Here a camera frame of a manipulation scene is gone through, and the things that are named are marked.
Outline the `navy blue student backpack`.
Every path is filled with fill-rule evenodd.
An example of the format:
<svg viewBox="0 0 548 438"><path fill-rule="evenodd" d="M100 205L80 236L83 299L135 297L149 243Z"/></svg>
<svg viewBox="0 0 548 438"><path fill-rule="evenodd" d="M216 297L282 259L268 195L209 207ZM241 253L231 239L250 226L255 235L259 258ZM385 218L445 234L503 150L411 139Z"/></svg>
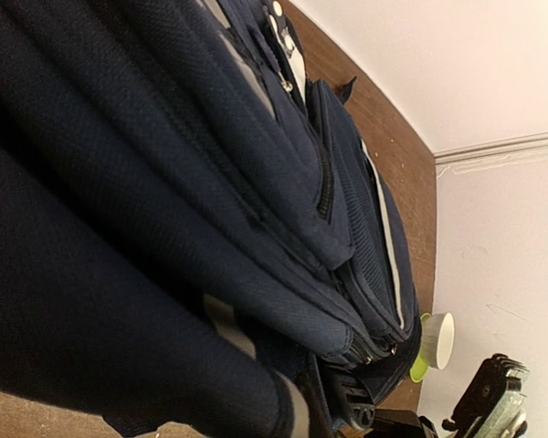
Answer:
<svg viewBox="0 0 548 438"><path fill-rule="evenodd" d="M0 1L0 391L369 429L421 323L392 194L276 1Z"/></svg>

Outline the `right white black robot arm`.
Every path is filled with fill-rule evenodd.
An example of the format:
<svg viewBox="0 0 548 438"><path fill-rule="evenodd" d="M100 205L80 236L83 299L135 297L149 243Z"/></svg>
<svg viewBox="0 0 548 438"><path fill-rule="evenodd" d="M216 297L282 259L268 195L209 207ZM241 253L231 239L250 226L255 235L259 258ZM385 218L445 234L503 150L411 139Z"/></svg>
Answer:
<svg viewBox="0 0 548 438"><path fill-rule="evenodd" d="M529 376L525 365L505 354L485 359L442 429L450 437L523 437L528 422L522 386Z"/></svg>

